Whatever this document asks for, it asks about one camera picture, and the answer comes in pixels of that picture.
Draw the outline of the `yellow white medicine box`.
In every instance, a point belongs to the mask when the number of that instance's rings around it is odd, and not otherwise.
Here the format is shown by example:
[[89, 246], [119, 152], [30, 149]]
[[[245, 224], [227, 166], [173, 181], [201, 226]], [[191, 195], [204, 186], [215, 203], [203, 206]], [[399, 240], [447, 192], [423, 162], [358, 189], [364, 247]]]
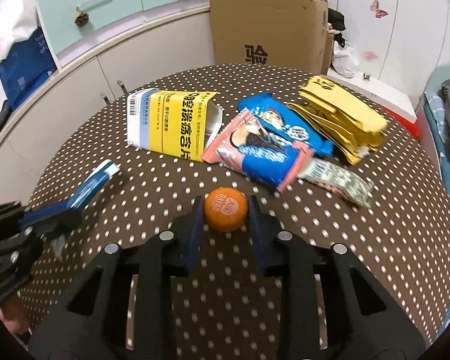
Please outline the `yellow white medicine box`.
[[146, 88], [127, 97], [127, 144], [198, 161], [222, 127], [216, 92]]

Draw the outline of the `orange round ball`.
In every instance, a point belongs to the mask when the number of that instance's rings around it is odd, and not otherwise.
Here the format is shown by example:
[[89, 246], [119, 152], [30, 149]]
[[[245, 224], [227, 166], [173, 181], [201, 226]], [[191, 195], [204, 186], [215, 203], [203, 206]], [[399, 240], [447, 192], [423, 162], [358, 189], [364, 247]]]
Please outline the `orange round ball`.
[[230, 233], [242, 227], [247, 213], [247, 198], [238, 189], [221, 187], [205, 199], [205, 221], [210, 228], [221, 233]]

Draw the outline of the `small white green wrapper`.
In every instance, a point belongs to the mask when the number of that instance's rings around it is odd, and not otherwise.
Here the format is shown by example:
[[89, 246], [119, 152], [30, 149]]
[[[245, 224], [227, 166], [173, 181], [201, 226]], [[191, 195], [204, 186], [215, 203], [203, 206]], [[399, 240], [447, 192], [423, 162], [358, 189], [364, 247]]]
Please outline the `small white green wrapper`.
[[371, 207], [374, 184], [342, 166], [312, 158], [297, 177], [341, 196], [355, 205]]

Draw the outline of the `pink blue snack bag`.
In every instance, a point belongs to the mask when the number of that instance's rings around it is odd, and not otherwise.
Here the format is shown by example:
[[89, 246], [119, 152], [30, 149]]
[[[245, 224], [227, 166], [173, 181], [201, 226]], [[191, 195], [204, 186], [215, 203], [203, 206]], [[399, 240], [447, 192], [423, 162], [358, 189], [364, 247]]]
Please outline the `pink blue snack bag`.
[[314, 150], [294, 141], [281, 145], [248, 109], [243, 109], [206, 147], [202, 160], [271, 185], [282, 193], [311, 161]]

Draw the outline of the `yellow plastic bag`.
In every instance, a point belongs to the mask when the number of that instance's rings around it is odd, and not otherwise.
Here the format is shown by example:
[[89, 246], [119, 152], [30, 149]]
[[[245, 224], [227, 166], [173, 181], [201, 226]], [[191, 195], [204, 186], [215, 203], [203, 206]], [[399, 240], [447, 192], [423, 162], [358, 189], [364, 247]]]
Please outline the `yellow plastic bag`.
[[312, 76], [300, 87], [299, 96], [287, 108], [332, 141], [349, 164], [358, 164], [381, 147], [387, 119], [336, 82]]

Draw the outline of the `blue snack wrapper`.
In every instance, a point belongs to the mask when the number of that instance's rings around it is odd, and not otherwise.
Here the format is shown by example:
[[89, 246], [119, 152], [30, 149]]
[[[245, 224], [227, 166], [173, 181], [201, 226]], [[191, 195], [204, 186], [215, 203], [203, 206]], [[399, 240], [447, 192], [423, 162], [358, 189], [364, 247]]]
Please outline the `blue snack wrapper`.
[[248, 109], [274, 137], [286, 144], [300, 141], [316, 155], [331, 157], [334, 144], [322, 137], [301, 116], [274, 99], [272, 93], [247, 97], [238, 103], [238, 110]]

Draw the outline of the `beige curved cabinet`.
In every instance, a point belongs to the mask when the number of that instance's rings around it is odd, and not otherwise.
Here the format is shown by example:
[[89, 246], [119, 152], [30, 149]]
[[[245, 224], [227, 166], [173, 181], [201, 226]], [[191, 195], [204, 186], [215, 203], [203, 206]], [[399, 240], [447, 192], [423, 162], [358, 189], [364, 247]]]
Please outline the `beige curved cabinet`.
[[0, 132], [0, 204], [27, 203], [62, 144], [109, 103], [214, 62], [209, 8], [197, 7], [130, 29], [55, 72]]

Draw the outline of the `brown polka dot tablecloth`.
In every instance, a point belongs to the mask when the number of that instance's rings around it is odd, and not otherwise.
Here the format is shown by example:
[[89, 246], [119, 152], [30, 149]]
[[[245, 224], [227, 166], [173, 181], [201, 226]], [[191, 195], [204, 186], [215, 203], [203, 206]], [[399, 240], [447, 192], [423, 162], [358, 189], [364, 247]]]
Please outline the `brown polka dot tablecloth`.
[[282, 191], [287, 111], [309, 75], [221, 65], [156, 80], [214, 92], [224, 143], [209, 163], [138, 149], [139, 93], [79, 127], [31, 205], [74, 197], [118, 166], [60, 258], [34, 265], [26, 306], [35, 359], [444, 359], [450, 199], [421, 144], [388, 118], [379, 148], [350, 166], [314, 157]]

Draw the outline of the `pinecone on left drawer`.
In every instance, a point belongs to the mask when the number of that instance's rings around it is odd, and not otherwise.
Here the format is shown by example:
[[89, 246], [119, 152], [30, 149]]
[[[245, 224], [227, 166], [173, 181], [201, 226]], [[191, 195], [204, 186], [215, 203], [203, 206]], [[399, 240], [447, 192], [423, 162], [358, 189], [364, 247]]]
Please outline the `pinecone on left drawer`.
[[77, 16], [75, 17], [74, 24], [77, 28], [82, 29], [89, 23], [89, 15], [85, 11], [82, 11], [79, 7], [76, 7]]

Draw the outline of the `blue white shopping bag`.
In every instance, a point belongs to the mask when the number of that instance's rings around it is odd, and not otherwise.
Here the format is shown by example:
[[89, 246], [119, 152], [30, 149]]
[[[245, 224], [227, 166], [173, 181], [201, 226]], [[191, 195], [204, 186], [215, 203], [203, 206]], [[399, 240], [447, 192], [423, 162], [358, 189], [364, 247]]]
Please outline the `blue white shopping bag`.
[[57, 70], [36, 0], [0, 0], [0, 81], [11, 110]]

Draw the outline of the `red bench with white top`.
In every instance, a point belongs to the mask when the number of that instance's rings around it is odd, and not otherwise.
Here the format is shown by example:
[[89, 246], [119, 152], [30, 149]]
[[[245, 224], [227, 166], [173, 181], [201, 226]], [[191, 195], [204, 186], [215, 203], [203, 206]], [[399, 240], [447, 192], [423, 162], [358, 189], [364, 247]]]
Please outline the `red bench with white top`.
[[379, 104], [402, 124], [415, 139], [420, 139], [416, 112], [406, 94], [376, 78], [364, 79], [362, 72], [357, 72], [352, 78], [345, 78], [329, 68], [328, 76]]

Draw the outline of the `bed with blue sheet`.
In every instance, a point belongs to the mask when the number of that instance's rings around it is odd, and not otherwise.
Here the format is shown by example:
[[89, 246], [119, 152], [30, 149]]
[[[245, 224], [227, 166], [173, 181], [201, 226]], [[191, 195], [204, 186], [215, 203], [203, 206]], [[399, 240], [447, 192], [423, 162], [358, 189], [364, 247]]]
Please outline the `bed with blue sheet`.
[[[450, 146], [446, 138], [446, 119], [441, 87], [450, 82], [450, 63], [437, 67], [430, 76], [418, 103], [418, 115], [424, 118], [429, 130], [425, 145], [435, 162], [450, 198]], [[444, 331], [450, 323], [450, 307], [440, 328]]]

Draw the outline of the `large brown cardboard box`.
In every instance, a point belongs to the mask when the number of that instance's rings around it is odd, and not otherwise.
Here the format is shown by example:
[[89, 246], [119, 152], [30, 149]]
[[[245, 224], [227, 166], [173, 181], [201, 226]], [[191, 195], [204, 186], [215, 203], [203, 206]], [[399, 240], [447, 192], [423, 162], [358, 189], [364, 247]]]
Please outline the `large brown cardboard box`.
[[297, 68], [320, 74], [325, 0], [209, 0], [215, 62]]

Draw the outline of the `black clothing behind box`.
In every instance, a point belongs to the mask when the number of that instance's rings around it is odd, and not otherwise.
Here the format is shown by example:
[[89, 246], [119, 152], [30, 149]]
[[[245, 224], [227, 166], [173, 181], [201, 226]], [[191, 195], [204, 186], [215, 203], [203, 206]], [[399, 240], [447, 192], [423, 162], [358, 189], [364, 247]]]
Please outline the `black clothing behind box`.
[[339, 11], [328, 9], [328, 34], [334, 36], [334, 41], [338, 43], [340, 47], [345, 47], [345, 38], [343, 38], [343, 32], [345, 27], [345, 16]]

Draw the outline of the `pink butterfly wall sticker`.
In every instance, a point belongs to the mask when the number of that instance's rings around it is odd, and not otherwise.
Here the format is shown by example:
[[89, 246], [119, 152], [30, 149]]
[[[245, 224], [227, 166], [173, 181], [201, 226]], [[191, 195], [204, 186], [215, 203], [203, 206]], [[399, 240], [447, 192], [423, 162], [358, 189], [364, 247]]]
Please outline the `pink butterfly wall sticker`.
[[377, 19], [384, 18], [388, 15], [386, 10], [380, 8], [379, 0], [373, 0], [372, 4], [370, 5], [370, 10], [374, 13]]

